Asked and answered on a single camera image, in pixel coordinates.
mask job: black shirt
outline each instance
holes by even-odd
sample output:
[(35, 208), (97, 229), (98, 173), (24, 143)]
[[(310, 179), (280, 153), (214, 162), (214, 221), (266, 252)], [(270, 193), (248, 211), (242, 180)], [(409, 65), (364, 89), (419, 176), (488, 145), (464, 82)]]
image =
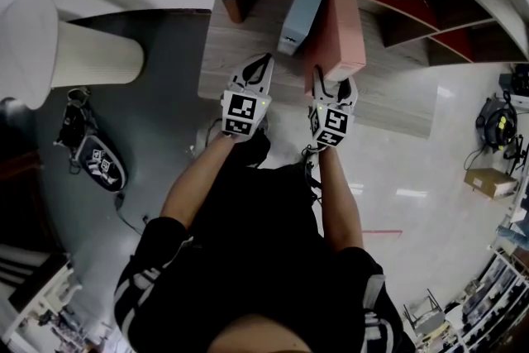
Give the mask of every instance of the black shirt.
[[(336, 254), (319, 236), (301, 167), (223, 169), (189, 233), (167, 217), (148, 224), (115, 315), (139, 353), (205, 352), (248, 314), (285, 325), (314, 352), (360, 352), (373, 274), (382, 269), (364, 250)], [(402, 323), (385, 289), (376, 307), (397, 351)]]

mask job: metal rack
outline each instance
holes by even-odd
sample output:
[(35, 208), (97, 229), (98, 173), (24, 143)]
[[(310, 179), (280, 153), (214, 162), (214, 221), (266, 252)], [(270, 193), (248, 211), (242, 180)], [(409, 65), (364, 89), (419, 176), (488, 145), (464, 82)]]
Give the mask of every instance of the metal rack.
[[(466, 315), (469, 316), (471, 313), (479, 310), (479, 308), (484, 305), (484, 301), (487, 298), (490, 298), (489, 294), (495, 287), (497, 287), (497, 284), (501, 282), (501, 278), (505, 275), (505, 272), (508, 272), (512, 277), (499, 290), (499, 295), (496, 296), (498, 297), (498, 300), (495, 301), (492, 306), (483, 310), (475, 324), (465, 334), (458, 336), (458, 341), (444, 353), (452, 353), (461, 347), (465, 352), (474, 351), (474, 349), (478, 348), (480, 343), (482, 343), (482, 341), (485, 340), (501, 322), (503, 322), (504, 318), (509, 315), (509, 313), (518, 305), (518, 302), (520, 302), (520, 300), (528, 293), (529, 281), (527, 280), (527, 277), (515, 268), (514, 264), (510, 261), (510, 258), (505, 257), (502, 251), (494, 250), (493, 253), (494, 259), (490, 263), (488, 269), (485, 271), (480, 283), (486, 283), (487, 279), (489, 279), (491, 276), (491, 272), (492, 275), (494, 275), (493, 272), (498, 272), (498, 276), (493, 276), (493, 283), (488, 285), (485, 295), (477, 301), (477, 303), (466, 313)], [(504, 265), (503, 269), (498, 271), (498, 266), (501, 265)], [(506, 305), (505, 301), (510, 297), (512, 291), (522, 286), (524, 286), (522, 291), (515, 295), (514, 299)], [(512, 320), (508, 330), (512, 328), (528, 310), (529, 304), (527, 304), (523, 310), (521, 310), (520, 313), (518, 313), (517, 316)], [(485, 331), (484, 334), (479, 336), (477, 340), (470, 343), (470, 338), (476, 332), (482, 329), (483, 326), (489, 322), (494, 313), (498, 313), (498, 311), (501, 313), (501, 316), (496, 318), (496, 322), (487, 331)]]

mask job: person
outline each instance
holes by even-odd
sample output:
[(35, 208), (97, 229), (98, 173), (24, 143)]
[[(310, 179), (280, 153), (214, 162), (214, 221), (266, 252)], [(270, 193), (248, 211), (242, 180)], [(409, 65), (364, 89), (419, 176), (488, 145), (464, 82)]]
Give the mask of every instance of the person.
[(506, 238), (521, 249), (529, 250), (529, 216), (516, 222), (516, 225), (520, 228), (522, 234), (501, 225), (498, 227), (497, 233), (499, 236)]
[(415, 351), (336, 149), (319, 152), (321, 237), (305, 163), (252, 167), (269, 148), (220, 132), (176, 179), (119, 279), (123, 336), (138, 353)]

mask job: light blue box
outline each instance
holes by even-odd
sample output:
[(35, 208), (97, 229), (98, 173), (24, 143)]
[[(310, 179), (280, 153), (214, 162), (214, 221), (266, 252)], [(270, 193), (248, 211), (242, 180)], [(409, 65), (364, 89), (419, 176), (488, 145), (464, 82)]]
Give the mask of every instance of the light blue box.
[(322, 0), (294, 0), (284, 20), (278, 51), (292, 56), (307, 38)]

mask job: gray floor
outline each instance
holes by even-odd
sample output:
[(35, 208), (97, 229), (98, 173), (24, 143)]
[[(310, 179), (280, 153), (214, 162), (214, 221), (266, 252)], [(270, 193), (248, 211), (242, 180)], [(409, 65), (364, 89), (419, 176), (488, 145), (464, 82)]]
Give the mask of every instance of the gray floor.
[[(206, 14), (129, 13), (79, 21), (139, 41), (145, 70), (133, 83), (92, 87), (98, 123), (126, 165), (129, 183), (121, 212), (132, 225), (156, 217), (175, 177), (192, 159), (201, 100), (198, 72), (209, 23)], [(73, 306), (83, 320), (110, 323), (112, 295), (139, 236), (117, 217), (113, 195), (86, 174), (70, 175), (68, 151), (53, 146), (67, 89), (55, 89), (36, 111), (44, 161), (43, 191), (50, 217), (71, 253), (83, 290)]]

